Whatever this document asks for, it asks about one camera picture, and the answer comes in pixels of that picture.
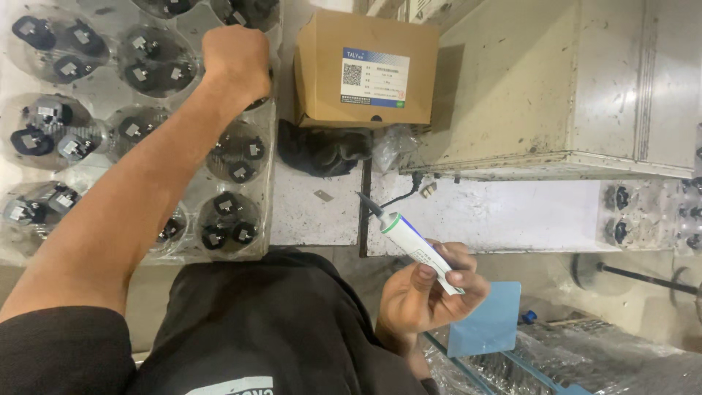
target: fist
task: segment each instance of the fist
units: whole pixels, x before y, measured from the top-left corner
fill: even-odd
[[[241,25],[217,27],[202,39],[205,79],[222,89],[236,89],[252,103],[268,95],[268,38]]]

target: white tube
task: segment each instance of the white tube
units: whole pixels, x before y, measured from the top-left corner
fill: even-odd
[[[427,264],[436,270],[439,283],[449,295],[465,294],[464,290],[454,287],[446,281],[446,272],[453,269],[400,213],[388,214],[383,212],[378,219],[380,219],[380,231],[382,234],[412,259]]]

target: adhesive tube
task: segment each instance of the adhesive tube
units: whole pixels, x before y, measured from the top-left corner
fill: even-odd
[[[399,212],[388,214],[362,193],[358,195],[380,220],[380,231],[385,237],[389,238],[415,261],[429,265],[436,270],[439,283],[449,295],[465,294],[465,291],[446,281],[446,272],[453,269]]]

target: taly logo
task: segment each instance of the taly logo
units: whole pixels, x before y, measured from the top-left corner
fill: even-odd
[[[272,389],[251,389],[244,392],[237,392],[232,395],[274,395]]]
[[[358,52],[346,51],[346,56],[351,59],[363,60],[363,55]]]

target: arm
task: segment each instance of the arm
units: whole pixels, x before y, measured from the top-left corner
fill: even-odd
[[[200,86],[60,222],[28,262],[0,322],[58,306],[124,314],[131,274],[190,179],[225,127],[270,87],[268,42],[260,31],[219,27],[205,35],[203,52],[207,73]]]
[[[418,335],[463,320],[485,300],[490,283],[475,274],[477,262],[460,242],[429,240],[452,268],[446,280],[465,290],[449,296],[433,268],[414,262],[396,272],[383,287],[376,336],[389,351],[407,361],[418,380],[431,378],[429,365],[418,345]]]

